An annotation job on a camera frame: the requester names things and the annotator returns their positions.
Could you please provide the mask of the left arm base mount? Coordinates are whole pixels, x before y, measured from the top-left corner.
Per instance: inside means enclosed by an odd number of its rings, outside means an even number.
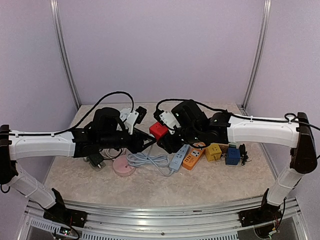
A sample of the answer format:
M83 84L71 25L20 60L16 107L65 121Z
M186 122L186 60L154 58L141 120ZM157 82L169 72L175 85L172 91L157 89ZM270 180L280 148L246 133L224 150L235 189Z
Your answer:
M45 209L43 217L56 223L66 226L83 228L87 220L88 213L70 208L49 210Z

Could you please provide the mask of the yellow cube socket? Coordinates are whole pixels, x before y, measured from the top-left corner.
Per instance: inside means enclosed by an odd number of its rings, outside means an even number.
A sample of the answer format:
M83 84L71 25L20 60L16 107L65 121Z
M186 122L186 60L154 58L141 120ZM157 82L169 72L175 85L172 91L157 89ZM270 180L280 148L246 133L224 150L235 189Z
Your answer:
M205 157L208 162L218 161L221 158L222 150L216 143L205 148Z

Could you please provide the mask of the red cube socket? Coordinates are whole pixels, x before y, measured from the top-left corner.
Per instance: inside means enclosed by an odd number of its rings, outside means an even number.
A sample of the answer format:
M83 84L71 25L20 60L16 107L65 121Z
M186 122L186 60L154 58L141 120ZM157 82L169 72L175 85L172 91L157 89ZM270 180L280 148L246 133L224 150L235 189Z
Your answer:
M157 141L161 139L164 135L166 135L168 132L169 129L159 122L156 122L149 127L149 133L153 135Z

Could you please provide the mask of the dark green cube socket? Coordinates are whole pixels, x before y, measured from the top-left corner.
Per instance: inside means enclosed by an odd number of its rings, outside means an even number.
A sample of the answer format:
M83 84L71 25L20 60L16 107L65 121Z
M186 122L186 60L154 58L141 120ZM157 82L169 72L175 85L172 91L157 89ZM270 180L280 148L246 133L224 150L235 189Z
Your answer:
M104 161L104 158L100 153L89 155L86 158L87 162L89 162L89 165L95 170L99 171L102 169L102 163Z

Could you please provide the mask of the black power adapter with cable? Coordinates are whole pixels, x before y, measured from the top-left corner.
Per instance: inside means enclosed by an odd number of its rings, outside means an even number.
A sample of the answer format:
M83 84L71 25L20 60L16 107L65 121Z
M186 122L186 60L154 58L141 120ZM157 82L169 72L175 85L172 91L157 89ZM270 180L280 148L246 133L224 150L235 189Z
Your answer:
M243 143L239 146L238 149L239 149L239 153L240 153L241 165L245 166L246 163L248 162L248 159L249 159L246 145Z

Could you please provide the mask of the mint green USB charger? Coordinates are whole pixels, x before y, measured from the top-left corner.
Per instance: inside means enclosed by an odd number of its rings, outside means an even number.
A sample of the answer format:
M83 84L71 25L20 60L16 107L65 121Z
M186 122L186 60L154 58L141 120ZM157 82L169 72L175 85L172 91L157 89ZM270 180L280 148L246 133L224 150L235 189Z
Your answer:
M228 144L228 147L229 147L229 148L235 148L235 149L236 149L236 148L237 148L237 145L236 145L236 143L231 142L231 143Z

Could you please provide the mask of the blue cube socket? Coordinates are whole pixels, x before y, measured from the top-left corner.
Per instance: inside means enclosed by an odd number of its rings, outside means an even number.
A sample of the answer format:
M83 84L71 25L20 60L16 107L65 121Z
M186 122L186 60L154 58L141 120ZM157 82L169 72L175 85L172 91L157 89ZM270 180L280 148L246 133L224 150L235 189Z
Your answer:
M240 162L241 154L238 148L228 148L225 157L225 164L230 166L237 166Z

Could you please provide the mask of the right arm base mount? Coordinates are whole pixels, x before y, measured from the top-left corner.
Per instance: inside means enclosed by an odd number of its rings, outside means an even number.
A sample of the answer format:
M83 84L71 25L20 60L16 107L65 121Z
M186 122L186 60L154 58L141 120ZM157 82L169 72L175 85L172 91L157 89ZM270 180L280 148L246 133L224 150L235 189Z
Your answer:
M238 217L242 227L249 227L280 219L282 213L280 210L269 211L261 210L260 207L242 210L238 213Z

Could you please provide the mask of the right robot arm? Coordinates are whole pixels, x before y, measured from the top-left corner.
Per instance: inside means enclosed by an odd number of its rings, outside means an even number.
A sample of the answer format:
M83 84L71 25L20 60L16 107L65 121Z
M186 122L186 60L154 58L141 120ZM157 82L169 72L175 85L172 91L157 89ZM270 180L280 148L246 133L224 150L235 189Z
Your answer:
M201 105L192 99L179 99L179 104L170 111L156 107L154 118L168 129L157 140L158 146L169 154L177 152L183 144L207 148L211 144L252 142L289 147L289 165L266 190L255 212L260 222L268 221L302 177L318 165L314 125L304 112L287 113L283 118L259 118L215 108L213 116L208 118Z

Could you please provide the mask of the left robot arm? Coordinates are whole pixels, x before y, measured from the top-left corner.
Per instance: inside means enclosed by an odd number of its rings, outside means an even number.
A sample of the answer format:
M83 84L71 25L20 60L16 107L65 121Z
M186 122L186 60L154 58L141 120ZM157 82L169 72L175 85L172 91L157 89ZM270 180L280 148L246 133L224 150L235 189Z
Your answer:
M127 149L136 154L156 142L156 139L135 126L147 111L143 107L117 110L97 108L95 104L84 116L94 113L86 126L77 123L58 132L23 132L0 127L0 185L14 188L26 198L38 203L45 211L63 223L70 218L61 194L49 189L28 174L17 163L19 159L33 157L85 158L105 149Z

